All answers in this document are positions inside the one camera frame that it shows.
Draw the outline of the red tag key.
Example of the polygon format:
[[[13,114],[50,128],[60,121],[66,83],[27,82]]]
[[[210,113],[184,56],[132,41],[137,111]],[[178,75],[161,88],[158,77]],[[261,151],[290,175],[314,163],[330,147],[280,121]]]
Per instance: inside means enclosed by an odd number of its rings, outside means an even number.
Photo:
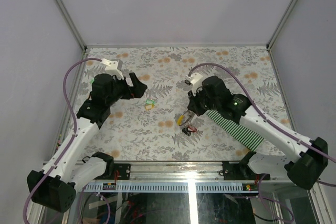
[[[197,128],[195,127],[192,127],[192,126],[188,126],[187,129],[190,131],[190,132],[197,132]]]

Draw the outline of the black tag key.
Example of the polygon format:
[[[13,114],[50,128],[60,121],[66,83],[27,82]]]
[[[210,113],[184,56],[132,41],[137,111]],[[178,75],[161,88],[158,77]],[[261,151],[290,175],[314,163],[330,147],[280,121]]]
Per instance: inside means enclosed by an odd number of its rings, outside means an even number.
[[[188,135],[188,136],[190,136],[191,135],[191,131],[188,129],[188,128],[182,128],[182,132],[184,133],[184,134],[186,134],[186,135]]]

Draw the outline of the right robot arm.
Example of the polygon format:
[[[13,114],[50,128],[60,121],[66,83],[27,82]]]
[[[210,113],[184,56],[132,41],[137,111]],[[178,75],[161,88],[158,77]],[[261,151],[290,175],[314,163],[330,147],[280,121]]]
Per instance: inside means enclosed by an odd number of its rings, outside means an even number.
[[[187,109],[197,116],[215,111],[223,118],[260,135],[280,149],[286,158],[283,168],[272,156],[257,158],[252,155],[239,166],[240,175],[251,179],[257,174],[270,176],[286,174],[298,187],[310,190],[328,165],[328,144],[317,137],[301,135],[268,116],[243,94],[233,94],[217,76],[208,78],[199,73],[189,74],[185,83],[188,92]]]

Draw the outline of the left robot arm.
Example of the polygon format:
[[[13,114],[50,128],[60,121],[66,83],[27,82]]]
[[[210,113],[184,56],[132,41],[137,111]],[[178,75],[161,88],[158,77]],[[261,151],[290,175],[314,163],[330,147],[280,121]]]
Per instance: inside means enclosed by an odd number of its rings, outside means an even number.
[[[78,191],[94,179],[109,179],[115,175],[113,157],[94,153],[80,168],[75,165],[88,142],[98,133],[118,100],[139,99],[147,90],[135,73],[125,78],[107,73],[98,74],[92,83],[89,98],[80,107],[74,128],[51,160],[41,171],[31,171],[27,177],[30,200],[60,213],[72,205]]]

